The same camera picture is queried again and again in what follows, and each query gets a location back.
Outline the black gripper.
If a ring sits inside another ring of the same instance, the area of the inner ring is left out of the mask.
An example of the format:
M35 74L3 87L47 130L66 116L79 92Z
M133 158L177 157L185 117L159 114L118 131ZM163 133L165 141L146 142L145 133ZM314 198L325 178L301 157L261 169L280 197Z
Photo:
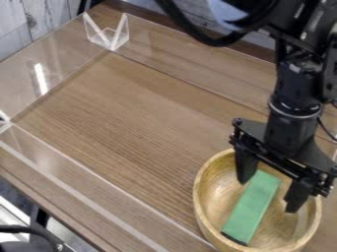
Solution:
M266 122L240 117L232 121L237 180L250 180L258 162L272 166L293 180L285 201L286 212L294 214L310 196L329 196L337 179L336 162L314 140L324 103L272 96L269 108Z

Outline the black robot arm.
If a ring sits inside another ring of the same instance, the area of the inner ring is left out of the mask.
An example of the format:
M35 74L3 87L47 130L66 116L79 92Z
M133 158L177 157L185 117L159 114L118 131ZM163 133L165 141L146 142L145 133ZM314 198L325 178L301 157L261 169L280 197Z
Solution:
M234 0L223 20L237 32L264 29L276 39L277 84L269 98L269 120L233 120L237 179L246 183L262 161L293 183L286 211L308 198L328 196L337 163L314 135L328 103L337 100L337 0Z

